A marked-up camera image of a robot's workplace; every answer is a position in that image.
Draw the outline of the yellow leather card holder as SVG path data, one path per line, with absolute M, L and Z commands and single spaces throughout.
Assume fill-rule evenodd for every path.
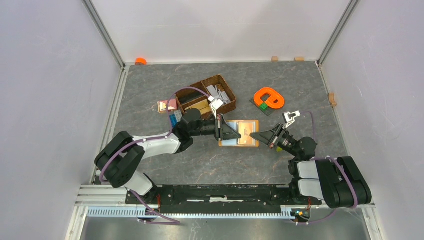
M 240 137 L 228 140 L 220 140 L 220 147 L 259 147 L 260 143 L 250 136 L 259 131 L 259 120 L 229 120 L 227 125 L 235 130 Z

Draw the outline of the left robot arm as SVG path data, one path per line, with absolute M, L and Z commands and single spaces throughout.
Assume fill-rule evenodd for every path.
M 125 187 L 145 204 L 151 204 L 157 198 L 156 185 L 138 170 L 140 163 L 156 156 L 182 153 L 193 145 L 197 136 L 214 136 L 217 141 L 241 138 L 223 115 L 202 119 L 201 112 L 191 108 L 166 133 L 135 137 L 127 131 L 119 132 L 94 160 L 100 170 L 99 180 L 114 188 Z

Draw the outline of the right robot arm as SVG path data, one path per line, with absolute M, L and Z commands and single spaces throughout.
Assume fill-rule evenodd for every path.
M 281 124 L 250 136 L 293 156 L 288 162 L 293 176 L 288 196 L 293 203 L 302 204 L 309 197 L 324 201 L 331 209 L 371 203 L 371 189 L 351 156 L 317 158 L 318 144 L 313 138 L 295 139 Z

